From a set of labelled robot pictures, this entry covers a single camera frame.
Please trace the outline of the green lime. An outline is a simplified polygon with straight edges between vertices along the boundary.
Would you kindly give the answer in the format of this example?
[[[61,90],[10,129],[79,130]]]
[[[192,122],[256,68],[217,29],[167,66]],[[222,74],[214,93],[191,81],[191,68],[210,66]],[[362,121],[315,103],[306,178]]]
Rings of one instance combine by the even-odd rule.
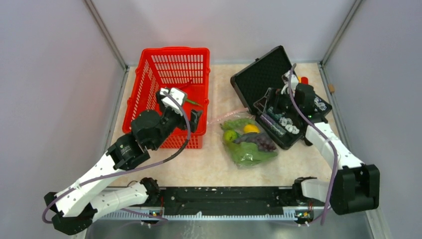
[[[225,143],[235,143],[235,141],[240,137],[240,134],[235,130],[229,129],[225,130],[223,133],[223,141]]]

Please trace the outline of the clear zip top bag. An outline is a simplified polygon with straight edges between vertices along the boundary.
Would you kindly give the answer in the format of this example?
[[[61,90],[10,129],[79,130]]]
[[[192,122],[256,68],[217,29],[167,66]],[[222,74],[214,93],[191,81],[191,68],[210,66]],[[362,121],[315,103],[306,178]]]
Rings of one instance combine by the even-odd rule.
[[[229,160],[237,168],[256,167],[279,156],[277,145],[247,108],[208,120],[207,126],[216,130]]]

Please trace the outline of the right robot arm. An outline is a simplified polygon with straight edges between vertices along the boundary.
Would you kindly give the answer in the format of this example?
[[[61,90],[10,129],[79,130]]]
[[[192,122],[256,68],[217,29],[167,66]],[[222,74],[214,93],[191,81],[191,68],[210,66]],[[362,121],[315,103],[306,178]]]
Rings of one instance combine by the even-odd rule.
[[[332,169],[329,181],[301,177],[293,184],[292,199],[305,205],[316,199],[338,215],[379,207],[380,171],[365,164],[333,132],[326,115],[332,107],[314,88],[299,83],[294,90],[269,88],[263,97],[262,120],[273,117],[270,133],[282,146],[302,139],[314,146]]]

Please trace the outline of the toy fish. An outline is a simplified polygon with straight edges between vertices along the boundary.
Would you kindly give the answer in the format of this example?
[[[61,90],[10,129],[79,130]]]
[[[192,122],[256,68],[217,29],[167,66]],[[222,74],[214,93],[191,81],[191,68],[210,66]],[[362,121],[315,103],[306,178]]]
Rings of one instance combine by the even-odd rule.
[[[248,143],[254,143],[254,139],[256,136],[260,136],[260,135],[265,135],[264,133],[247,133],[247,134],[242,134],[236,141],[236,144],[240,144],[242,142],[248,142]]]

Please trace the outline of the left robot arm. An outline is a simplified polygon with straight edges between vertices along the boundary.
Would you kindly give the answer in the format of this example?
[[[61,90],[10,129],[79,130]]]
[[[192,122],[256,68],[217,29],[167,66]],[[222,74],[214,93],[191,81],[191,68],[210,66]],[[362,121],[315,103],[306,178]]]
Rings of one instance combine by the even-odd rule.
[[[157,150],[177,128],[191,138],[202,116],[201,111],[183,109],[185,97],[158,94],[159,111],[145,110],[131,122],[131,132],[112,144],[100,160],[73,185],[61,192],[44,196],[47,210],[54,216],[49,221],[54,229],[66,235],[76,235],[96,220],[114,211],[133,205],[153,206],[161,191],[153,178],[117,191],[105,188],[119,177],[147,169],[149,151]]]

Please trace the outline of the yellow toy fruit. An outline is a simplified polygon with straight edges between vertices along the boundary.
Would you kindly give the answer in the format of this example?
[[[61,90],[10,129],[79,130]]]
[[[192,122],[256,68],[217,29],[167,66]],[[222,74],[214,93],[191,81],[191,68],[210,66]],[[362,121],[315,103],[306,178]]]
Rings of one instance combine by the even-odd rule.
[[[247,133],[260,133],[260,128],[254,124],[247,124],[243,127],[243,132]]]

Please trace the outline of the green leafy vegetable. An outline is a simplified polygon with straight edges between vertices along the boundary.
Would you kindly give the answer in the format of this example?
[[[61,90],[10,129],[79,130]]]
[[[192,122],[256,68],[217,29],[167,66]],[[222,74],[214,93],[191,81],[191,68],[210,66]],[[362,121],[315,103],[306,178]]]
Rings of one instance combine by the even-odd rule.
[[[260,151],[256,144],[250,142],[241,142],[240,144],[229,142],[224,147],[231,161],[237,167],[252,167],[271,161],[278,156],[277,151]]]

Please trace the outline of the red grape bunch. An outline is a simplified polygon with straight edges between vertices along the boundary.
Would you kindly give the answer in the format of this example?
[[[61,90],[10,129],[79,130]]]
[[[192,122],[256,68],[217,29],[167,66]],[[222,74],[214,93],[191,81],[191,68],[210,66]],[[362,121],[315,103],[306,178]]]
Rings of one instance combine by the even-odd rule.
[[[258,146],[259,151],[273,152],[276,150],[273,140],[265,135],[256,136],[254,143]]]

